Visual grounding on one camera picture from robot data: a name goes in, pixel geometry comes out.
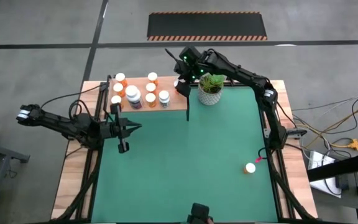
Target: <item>medicine bottle label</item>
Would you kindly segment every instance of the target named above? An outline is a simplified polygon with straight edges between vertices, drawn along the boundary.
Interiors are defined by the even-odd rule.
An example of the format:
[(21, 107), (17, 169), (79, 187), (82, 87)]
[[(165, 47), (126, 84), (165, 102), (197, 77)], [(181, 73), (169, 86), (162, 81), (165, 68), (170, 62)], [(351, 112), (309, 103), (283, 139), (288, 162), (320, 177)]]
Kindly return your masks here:
[(167, 108), (169, 106), (169, 102), (167, 102), (167, 103), (160, 102), (160, 103), (163, 108)]
[(142, 102), (136, 101), (136, 102), (129, 102), (131, 104), (131, 107), (134, 109), (141, 109), (142, 108)]

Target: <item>wooden shelf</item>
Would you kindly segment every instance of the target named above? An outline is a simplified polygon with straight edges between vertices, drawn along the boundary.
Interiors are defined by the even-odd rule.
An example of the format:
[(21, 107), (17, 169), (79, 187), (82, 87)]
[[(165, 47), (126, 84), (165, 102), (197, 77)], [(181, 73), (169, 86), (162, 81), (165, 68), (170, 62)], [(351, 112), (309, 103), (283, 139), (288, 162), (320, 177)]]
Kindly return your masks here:
[[(177, 79), (177, 77), (159, 77), (158, 85), (157, 85), (157, 105), (153, 108), (149, 107), (146, 102), (146, 94), (148, 94), (146, 90), (146, 84), (149, 83), (147, 77), (144, 78), (127, 78), (128, 85), (135, 85), (142, 95), (142, 108), (141, 109), (132, 109), (126, 97), (122, 97), (121, 105), (123, 106), (122, 112), (141, 112), (141, 111), (172, 111), (172, 110), (187, 110), (187, 99), (186, 97), (179, 94), (176, 89), (173, 87), (173, 82)], [(116, 94), (112, 87), (116, 84), (117, 81), (115, 79), (111, 79), (109, 83), (109, 98), (108, 105), (111, 104), (111, 98)], [(160, 91), (166, 90), (169, 92), (170, 97), (170, 105), (167, 108), (163, 108), (158, 100), (158, 94)]]

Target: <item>gray floor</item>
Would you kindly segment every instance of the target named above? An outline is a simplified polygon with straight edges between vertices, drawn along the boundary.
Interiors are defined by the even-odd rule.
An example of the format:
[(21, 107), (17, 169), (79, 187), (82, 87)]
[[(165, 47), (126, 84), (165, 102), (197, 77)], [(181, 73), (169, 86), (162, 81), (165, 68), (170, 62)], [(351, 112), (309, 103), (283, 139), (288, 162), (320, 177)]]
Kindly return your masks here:
[[(90, 43), (101, 2), (0, 1), (0, 44)], [(200, 10), (260, 11), (269, 40), (358, 39), (356, 0), (111, 0), (99, 42), (145, 42), (150, 12)], [(248, 70), (272, 80), (285, 80), (292, 108), (322, 105), (358, 94), (358, 45), (215, 49)], [(178, 54), (181, 48), (170, 50)], [(67, 141), (45, 128), (20, 126), (15, 117), (21, 104), (42, 104), (55, 96), (77, 92), (88, 53), (88, 49), (0, 50), (0, 145), (31, 154), (24, 166), (12, 163), (19, 174), (4, 181), (0, 223), (48, 220)], [(106, 75), (117, 72), (129, 77), (146, 76), (151, 71), (172, 75), (173, 66), (174, 61), (163, 48), (98, 49), (90, 80), (105, 80)], [(45, 109), (66, 115), (74, 99), (58, 100)], [(351, 113), (351, 104), (315, 120), (327, 109), (295, 114), (323, 129)], [(353, 125), (348, 121), (342, 129)], [(307, 135), (305, 141), (312, 137)], [(331, 141), (341, 137), (358, 139), (358, 128), (328, 136)], [(324, 151), (321, 142), (313, 149)], [(354, 210), (332, 206), (330, 196), (314, 192), (314, 199), (323, 220), (357, 222)]]

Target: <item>green table surface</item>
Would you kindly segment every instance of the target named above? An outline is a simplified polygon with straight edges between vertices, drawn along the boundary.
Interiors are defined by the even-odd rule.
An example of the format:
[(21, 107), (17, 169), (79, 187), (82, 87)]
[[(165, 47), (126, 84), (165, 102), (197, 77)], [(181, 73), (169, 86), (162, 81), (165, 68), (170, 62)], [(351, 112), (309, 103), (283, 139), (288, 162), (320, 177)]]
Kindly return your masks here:
[(225, 88), (213, 106), (194, 89), (189, 122), (185, 111), (123, 115), (143, 127), (124, 154), (105, 141), (92, 222), (184, 222), (194, 202), (216, 222), (277, 222), (267, 162), (242, 171), (264, 147), (250, 88)]

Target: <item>potted plant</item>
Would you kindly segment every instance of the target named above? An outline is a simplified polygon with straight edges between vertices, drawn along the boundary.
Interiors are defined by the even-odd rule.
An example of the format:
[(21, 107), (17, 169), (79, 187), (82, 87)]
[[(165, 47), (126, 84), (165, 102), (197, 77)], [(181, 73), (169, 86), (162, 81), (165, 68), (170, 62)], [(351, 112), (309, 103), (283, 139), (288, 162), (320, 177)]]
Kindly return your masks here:
[(203, 75), (198, 83), (198, 99), (204, 105), (214, 105), (219, 101), (223, 92), (224, 75)]

